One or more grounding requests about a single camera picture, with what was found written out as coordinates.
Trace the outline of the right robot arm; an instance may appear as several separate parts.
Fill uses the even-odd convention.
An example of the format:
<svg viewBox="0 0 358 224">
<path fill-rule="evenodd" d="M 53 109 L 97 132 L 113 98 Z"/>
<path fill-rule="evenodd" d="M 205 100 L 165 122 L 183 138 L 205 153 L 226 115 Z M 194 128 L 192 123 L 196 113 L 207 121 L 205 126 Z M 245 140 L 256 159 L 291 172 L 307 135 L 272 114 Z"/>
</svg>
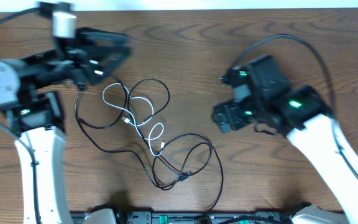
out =
<svg viewBox="0 0 358 224">
<path fill-rule="evenodd" d="M 313 165 L 341 205 L 358 223 L 358 155 L 330 108 L 309 85 L 297 90 L 270 55 L 233 66 L 220 78 L 234 98 L 213 108 L 222 133 L 266 124 L 289 140 Z"/>
</svg>

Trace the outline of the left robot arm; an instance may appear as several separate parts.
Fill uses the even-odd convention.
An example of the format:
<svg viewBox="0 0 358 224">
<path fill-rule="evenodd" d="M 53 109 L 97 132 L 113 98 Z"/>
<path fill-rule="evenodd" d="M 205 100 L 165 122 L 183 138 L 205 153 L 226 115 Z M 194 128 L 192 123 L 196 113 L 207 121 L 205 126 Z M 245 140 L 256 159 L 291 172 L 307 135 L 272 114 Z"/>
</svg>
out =
<svg viewBox="0 0 358 224">
<path fill-rule="evenodd" d="M 71 81 L 85 90 L 101 83 L 130 55 L 128 39 L 82 27 L 56 38 L 52 50 L 0 60 L 0 112 L 19 155 L 25 223 L 72 222 L 63 173 L 65 114 L 58 92 L 44 88 Z"/>
</svg>

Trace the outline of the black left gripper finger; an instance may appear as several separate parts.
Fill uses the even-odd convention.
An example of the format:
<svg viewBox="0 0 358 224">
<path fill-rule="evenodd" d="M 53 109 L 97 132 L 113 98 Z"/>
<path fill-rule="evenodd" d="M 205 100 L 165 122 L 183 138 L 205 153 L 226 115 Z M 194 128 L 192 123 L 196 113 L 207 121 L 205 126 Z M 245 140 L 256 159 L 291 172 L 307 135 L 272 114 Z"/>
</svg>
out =
<svg viewBox="0 0 358 224">
<path fill-rule="evenodd" d="M 125 44 L 129 40 L 126 34 L 108 32 L 89 27 L 82 27 L 76 30 L 76 38 L 82 42 L 95 42 L 105 40 L 114 44 Z"/>
<path fill-rule="evenodd" d="M 130 55 L 130 47 L 91 47 L 89 59 L 89 83 L 96 85 L 112 74 Z"/>
</svg>

